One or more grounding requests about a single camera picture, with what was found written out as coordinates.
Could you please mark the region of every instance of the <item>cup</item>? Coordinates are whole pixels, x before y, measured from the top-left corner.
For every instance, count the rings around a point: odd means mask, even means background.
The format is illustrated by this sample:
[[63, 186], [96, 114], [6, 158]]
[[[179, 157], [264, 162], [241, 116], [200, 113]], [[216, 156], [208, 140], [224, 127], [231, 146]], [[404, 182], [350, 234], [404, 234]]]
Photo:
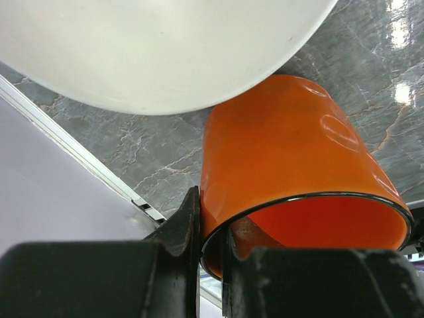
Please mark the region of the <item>cup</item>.
[[201, 263], [221, 277], [223, 229], [255, 246], [401, 249], [413, 219], [329, 94], [274, 75], [216, 106], [205, 127]]

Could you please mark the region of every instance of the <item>white plate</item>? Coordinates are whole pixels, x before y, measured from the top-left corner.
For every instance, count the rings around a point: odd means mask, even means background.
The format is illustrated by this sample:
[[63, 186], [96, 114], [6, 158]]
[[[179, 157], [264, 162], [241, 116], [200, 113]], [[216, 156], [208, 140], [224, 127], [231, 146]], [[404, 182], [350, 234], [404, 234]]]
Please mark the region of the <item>white plate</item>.
[[1, 0], [0, 60], [72, 99], [193, 111], [287, 62], [337, 0]]

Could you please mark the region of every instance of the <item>marble surface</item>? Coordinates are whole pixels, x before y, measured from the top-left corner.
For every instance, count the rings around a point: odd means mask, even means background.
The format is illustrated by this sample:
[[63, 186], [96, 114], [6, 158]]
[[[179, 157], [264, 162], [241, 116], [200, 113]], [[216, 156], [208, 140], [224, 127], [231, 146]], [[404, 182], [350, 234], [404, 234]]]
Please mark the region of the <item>marble surface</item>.
[[[278, 73], [327, 89], [404, 199], [424, 199], [424, 1], [340, 0]], [[119, 114], [59, 96], [7, 66], [0, 74], [165, 216], [199, 184], [210, 109]]]

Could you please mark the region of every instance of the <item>cup rim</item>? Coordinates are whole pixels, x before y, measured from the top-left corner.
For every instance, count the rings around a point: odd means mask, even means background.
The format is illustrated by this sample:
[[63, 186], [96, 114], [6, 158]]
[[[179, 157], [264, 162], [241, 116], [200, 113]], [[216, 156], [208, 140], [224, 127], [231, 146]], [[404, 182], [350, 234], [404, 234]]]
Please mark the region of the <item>cup rim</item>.
[[247, 215], [249, 215], [253, 212], [259, 211], [261, 209], [264, 209], [266, 207], [270, 207], [272, 205], [279, 204], [279, 203], [296, 201], [296, 200], [300, 200], [300, 199], [309, 199], [309, 198], [312, 198], [312, 197], [341, 197], [341, 196], [362, 197], [364, 199], [370, 199], [372, 201], [377, 201], [377, 202], [386, 204], [389, 207], [393, 208], [395, 211], [397, 211], [402, 216], [403, 220], [406, 223], [405, 238], [404, 238], [402, 244], [400, 245], [400, 247], [397, 250], [402, 250], [407, 245], [408, 241], [410, 240], [410, 238], [413, 234], [412, 224], [413, 224], [414, 221], [413, 221], [413, 217], [412, 217], [411, 213], [408, 211], [408, 209], [406, 209], [405, 207], [403, 207], [399, 203], [396, 203], [395, 201], [392, 201], [392, 200], [387, 199], [385, 197], [370, 194], [370, 193], [362, 193], [362, 192], [354, 192], [354, 191], [311, 192], [311, 193], [304, 193], [304, 194], [299, 194], [299, 195], [292, 195], [292, 196], [289, 196], [289, 197], [282, 197], [282, 198], [279, 198], [279, 199], [268, 201], [266, 203], [261, 203], [259, 205], [254, 206], [254, 207], [246, 209], [246, 210], [244, 210], [240, 213], [237, 213], [236, 215], [232, 216], [231, 218], [229, 218], [225, 222], [222, 222], [218, 227], [216, 227], [212, 232], [209, 233], [209, 235], [206, 237], [204, 243], [202, 244], [201, 258], [200, 258], [201, 266], [210, 276], [212, 276], [213, 278], [215, 278], [217, 280], [221, 280], [220, 277], [214, 275], [214, 273], [212, 273], [212, 271], [210, 271], [208, 269], [208, 267], [206, 267], [206, 265], [205, 265], [205, 249], [207, 248], [207, 245], [210, 243], [211, 239], [217, 233], [219, 233], [224, 227], [226, 227], [227, 225], [230, 225], [232, 222], [234, 222], [234, 221], [236, 221], [236, 220], [238, 220], [242, 217], [245, 217], [245, 216], [247, 216]]

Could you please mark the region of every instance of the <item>orange mug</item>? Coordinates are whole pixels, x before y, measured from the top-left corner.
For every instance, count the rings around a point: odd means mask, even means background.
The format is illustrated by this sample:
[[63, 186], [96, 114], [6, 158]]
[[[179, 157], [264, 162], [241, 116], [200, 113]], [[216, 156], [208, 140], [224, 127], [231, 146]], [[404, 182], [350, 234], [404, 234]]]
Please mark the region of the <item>orange mug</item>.
[[221, 277], [222, 228], [255, 246], [401, 249], [413, 219], [319, 85], [275, 75], [216, 106], [205, 127], [201, 263]]

